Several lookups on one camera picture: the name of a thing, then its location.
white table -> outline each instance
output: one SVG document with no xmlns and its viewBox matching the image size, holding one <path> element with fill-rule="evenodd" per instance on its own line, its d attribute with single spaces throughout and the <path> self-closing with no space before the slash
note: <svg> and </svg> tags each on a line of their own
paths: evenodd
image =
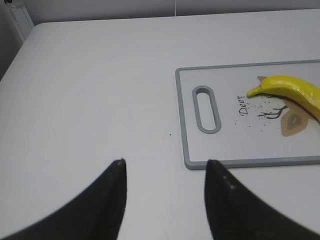
<svg viewBox="0 0 320 240">
<path fill-rule="evenodd" d="M 175 70 L 320 59 L 319 26 L 320 10 L 36 26 L 0 82 L 0 237 L 57 210 L 124 157 L 119 240 L 211 240 L 205 172 L 184 166 Z M 232 173 L 320 232 L 320 165 Z"/>
</svg>

yellow banana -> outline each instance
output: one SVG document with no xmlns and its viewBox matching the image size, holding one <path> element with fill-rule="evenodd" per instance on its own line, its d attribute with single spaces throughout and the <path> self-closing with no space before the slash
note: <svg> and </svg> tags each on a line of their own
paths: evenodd
<svg viewBox="0 0 320 240">
<path fill-rule="evenodd" d="M 320 88 L 294 76 L 266 77 L 259 86 L 248 91 L 247 96 L 272 94 L 296 101 L 320 122 Z"/>
</svg>

deer text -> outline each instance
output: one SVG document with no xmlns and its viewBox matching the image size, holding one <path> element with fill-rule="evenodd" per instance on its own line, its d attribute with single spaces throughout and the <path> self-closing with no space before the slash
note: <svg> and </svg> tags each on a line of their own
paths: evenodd
<svg viewBox="0 0 320 240">
<path fill-rule="evenodd" d="M 247 108 L 247 105 L 245 104 L 245 101 L 243 98 L 244 98 L 243 96 L 237 97 L 238 102 L 239 102 L 239 106 L 240 106 L 240 109 L 239 109 L 240 116 L 248 115 L 248 108 Z"/>
</svg>

cutting board handle hole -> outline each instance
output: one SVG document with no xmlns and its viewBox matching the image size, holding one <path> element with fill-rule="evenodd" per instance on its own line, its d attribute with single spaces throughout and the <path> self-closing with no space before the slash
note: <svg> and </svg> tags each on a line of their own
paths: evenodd
<svg viewBox="0 0 320 240">
<path fill-rule="evenodd" d="M 208 86 L 197 86 L 192 97 L 199 130 L 206 134 L 217 133 L 221 129 L 221 121 L 214 91 Z"/>
<path fill-rule="evenodd" d="M 198 101 L 201 125 L 206 130 L 216 128 L 214 113 L 210 104 L 210 97 L 205 92 L 199 92 L 196 95 Z"/>
</svg>

cutting board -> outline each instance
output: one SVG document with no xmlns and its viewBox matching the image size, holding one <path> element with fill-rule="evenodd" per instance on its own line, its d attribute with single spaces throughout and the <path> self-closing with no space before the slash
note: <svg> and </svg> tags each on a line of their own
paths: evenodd
<svg viewBox="0 0 320 240">
<path fill-rule="evenodd" d="M 295 76 L 320 87 L 320 60 L 176 70 L 187 168 L 205 169 L 209 159 L 228 168 L 320 163 L 318 121 L 288 99 L 246 97 L 272 75 Z"/>
</svg>

